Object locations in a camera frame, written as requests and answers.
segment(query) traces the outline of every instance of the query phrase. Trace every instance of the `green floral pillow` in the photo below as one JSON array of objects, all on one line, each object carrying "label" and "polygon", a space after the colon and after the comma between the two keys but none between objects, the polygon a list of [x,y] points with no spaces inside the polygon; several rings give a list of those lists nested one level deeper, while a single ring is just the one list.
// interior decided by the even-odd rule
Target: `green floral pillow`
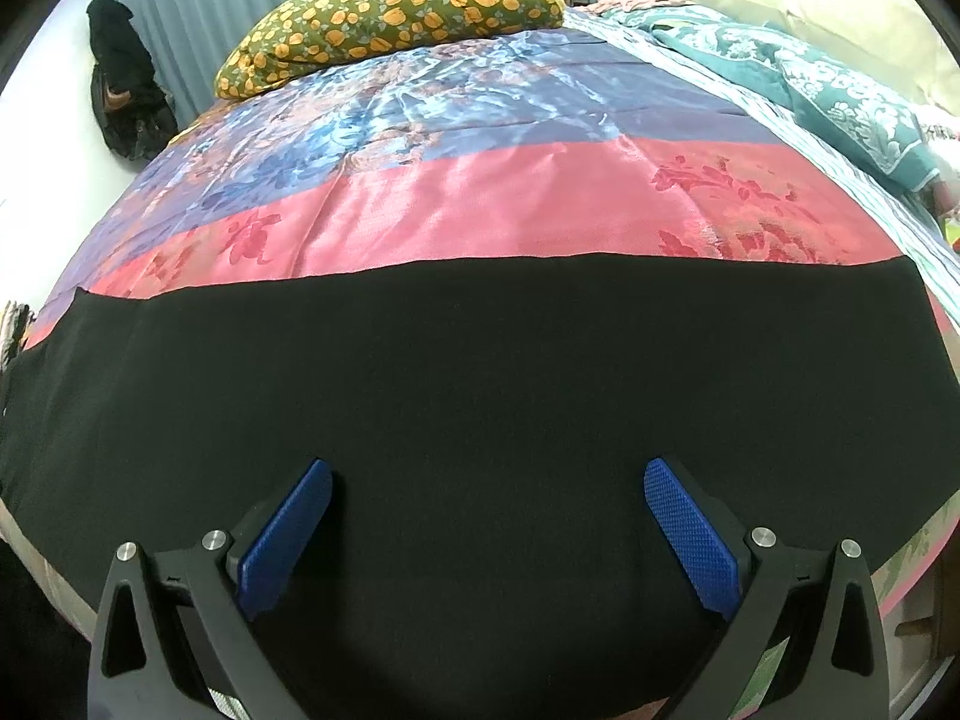
[{"label": "green floral pillow", "polygon": [[289,0],[229,55],[214,89],[248,98],[329,65],[561,23],[563,0]]}]

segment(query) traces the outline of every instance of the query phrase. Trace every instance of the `black fabric panel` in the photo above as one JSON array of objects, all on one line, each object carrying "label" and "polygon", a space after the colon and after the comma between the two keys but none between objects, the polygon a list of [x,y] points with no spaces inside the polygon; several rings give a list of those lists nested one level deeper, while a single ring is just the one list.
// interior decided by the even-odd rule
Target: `black fabric panel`
[{"label": "black fabric panel", "polygon": [[960,487],[957,381],[906,258],[587,255],[77,295],[11,369],[0,481],[88,602],[112,552],[337,474],[256,630],[337,717],[592,718],[674,689],[704,613],[645,508],[670,452],[743,522],[882,565]]},{"label": "black fabric panel", "polygon": [[0,717],[85,720],[90,645],[0,541]]}]

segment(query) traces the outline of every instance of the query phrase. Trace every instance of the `bedsheet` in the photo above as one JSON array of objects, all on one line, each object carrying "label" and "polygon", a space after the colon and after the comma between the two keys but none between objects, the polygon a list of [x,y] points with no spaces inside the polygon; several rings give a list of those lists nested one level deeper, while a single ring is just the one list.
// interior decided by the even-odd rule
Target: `bedsheet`
[{"label": "bedsheet", "polygon": [[[96,225],[30,345],[77,287],[148,298],[416,260],[589,252],[846,265],[905,252],[952,332],[960,269],[789,114],[630,30],[579,14],[568,24],[219,103]],[[877,572],[882,598],[932,560],[958,508],[954,496]],[[761,665],[743,709],[764,680]]]}]

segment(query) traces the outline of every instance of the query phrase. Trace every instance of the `striped fabric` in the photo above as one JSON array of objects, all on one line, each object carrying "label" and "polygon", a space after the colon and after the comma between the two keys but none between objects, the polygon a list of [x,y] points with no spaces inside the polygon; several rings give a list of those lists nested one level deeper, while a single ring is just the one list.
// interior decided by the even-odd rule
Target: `striped fabric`
[{"label": "striped fabric", "polygon": [[667,71],[671,76],[733,103],[767,127],[787,146],[803,154],[846,191],[880,225],[899,250],[917,264],[928,290],[944,307],[953,327],[960,330],[960,259],[947,248],[946,242],[936,232],[911,214],[901,201],[881,189],[865,172],[853,167],[832,146],[798,127],[788,110],[722,79],[702,65],[656,45],[642,32],[619,23],[568,8],[563,16],[563,25],[604,40]]}]

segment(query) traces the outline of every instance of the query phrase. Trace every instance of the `teal floral blanket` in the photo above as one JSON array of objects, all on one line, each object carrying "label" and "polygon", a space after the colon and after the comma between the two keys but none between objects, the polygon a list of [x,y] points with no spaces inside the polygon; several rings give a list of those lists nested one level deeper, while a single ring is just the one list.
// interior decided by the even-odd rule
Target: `teal floral blanket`
[{"label": "teal floral blanket", "polygon": [[696,5],[604,15],[789,109],[891,194],[939,176],[906,100],[802,40]]}]

